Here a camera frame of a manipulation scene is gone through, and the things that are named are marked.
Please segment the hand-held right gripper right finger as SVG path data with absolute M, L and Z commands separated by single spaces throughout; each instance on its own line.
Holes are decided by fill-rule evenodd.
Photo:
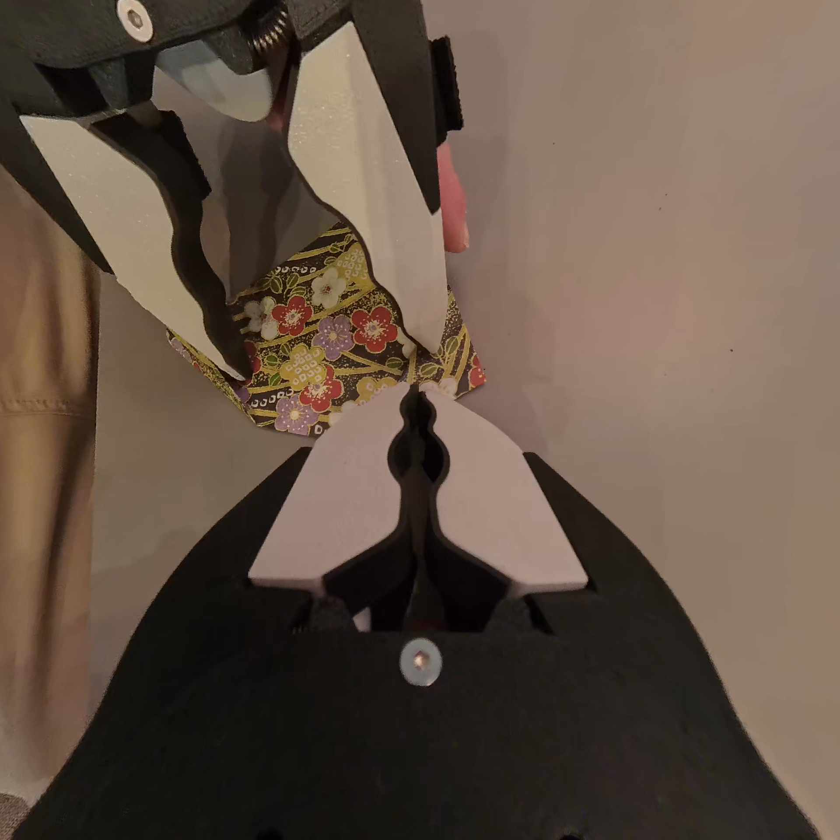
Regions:
M 525 453 L 485 418 L 420 388 L 427 479 L 423 567 L 450 632 L 482 632 L 498 606 L 584 590 L 589 576 Z

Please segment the floral patterned origami paper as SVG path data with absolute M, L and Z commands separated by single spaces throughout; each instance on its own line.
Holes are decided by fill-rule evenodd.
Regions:
M 224 373 L 174 331 L 167 339 L 258 427 L 316 438 L 355 406 L 403 382 L 454 399 L 486 382 L 453 292 L 439 349 L 419 348 L 343 223 L 237 294 L 227 308 L 245 340 L 248 380 Z

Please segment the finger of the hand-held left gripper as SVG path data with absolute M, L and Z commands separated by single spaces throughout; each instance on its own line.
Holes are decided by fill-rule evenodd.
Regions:
M 442 213 L 430 213 L 353 23 L 301 58 L 290 157 L 320 204 L 351 226 L 403 330 L 435 354 L 448 309 Z
M 119 284 L 220 370 L 249 379 L 245 341 L 203 251 L 203 185 L 186 157 L 126 112 L 20 121 Z

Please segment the person's left hand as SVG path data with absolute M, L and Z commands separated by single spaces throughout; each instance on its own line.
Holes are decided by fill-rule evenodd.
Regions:
M 469 247 L 466 195 L 455 171 L 447 141 L 437 148 L 437 173 L 442 214 L 444 250 L 461 254 Z

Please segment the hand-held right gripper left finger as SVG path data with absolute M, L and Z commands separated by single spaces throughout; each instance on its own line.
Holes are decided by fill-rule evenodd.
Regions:
M 250 567 L 253 585 L 330 596 L 363 632 L 402 626 L 417 569 L 404 491 L 416 395 L 388 388 L 311 447 Z

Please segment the person's beige trousers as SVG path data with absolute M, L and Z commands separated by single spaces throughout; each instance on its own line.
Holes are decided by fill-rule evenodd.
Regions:
M 2 169 L 2 793 L 27 802 L 88 716 L 99 292 L 99 270 Z

